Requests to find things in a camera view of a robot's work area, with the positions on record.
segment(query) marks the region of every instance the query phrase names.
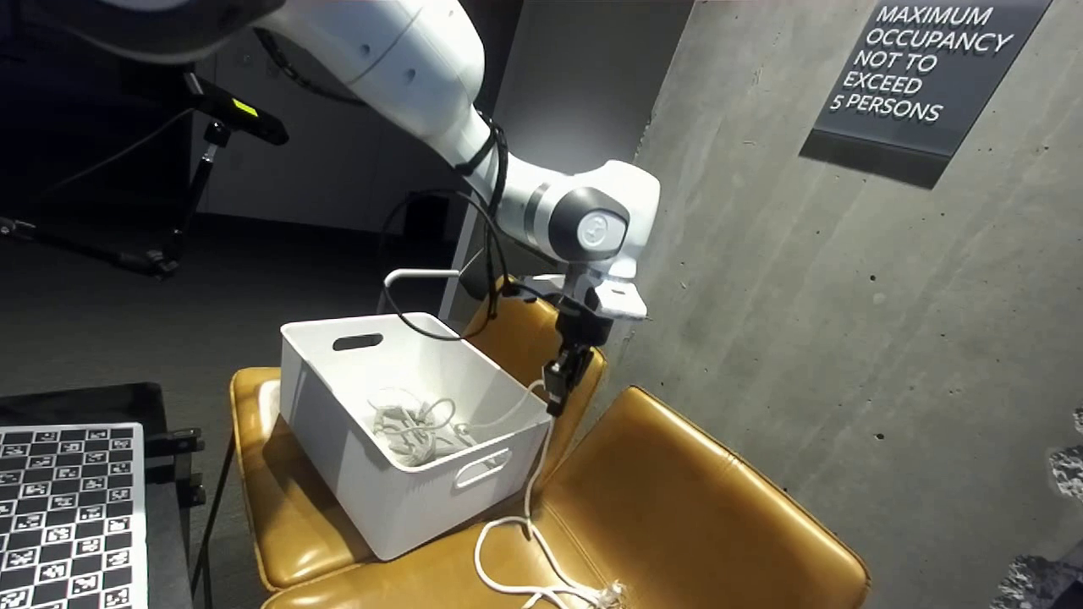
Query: brown leather chair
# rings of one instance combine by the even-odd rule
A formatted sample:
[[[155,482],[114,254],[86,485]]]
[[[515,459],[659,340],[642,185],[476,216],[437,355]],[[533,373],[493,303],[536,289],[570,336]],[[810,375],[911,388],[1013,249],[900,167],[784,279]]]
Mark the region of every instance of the brown leather chair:
[[[472,336],[472,342],[529,387],[560,353],[556,309],[545,303],[502,298],[498,316]],[[547,463],[563,459],[570,449],[601,369],[607,358],[595,353],[553,429]],[[264,366],[240,369],[231,378],[234,455],[254,528],[259,572],[269,594],[372,562],[372,551],[339,508],[335,494],[321,485],[291,429],[278,421],[278,411],[262,411],[259,393],[278,375],[278,366]]]
[[[627,388],[536,494],[536,520],[564,572],[621,581],[634,609],[858,609],[867,568],[736,455]],[[264,609],[522,607],[474,577],[481,526],[395,562],[280,588]],[[485,547],[498,581],[556,581],[522,528]]]

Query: white plastic bin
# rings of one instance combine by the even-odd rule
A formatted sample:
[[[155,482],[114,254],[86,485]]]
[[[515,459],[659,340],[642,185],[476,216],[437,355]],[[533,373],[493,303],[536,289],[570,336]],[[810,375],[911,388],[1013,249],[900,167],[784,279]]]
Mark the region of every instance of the white plastic bin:
[[[449,336],[432,316],[410,316]],[[372,396],[455,399],[474,446],[410,467],[372,422]],[[280,325],[280,418],[377,559],[388,562],[524,489],[553,426],[545,404],[472,342],[432,342],[395,316]]]

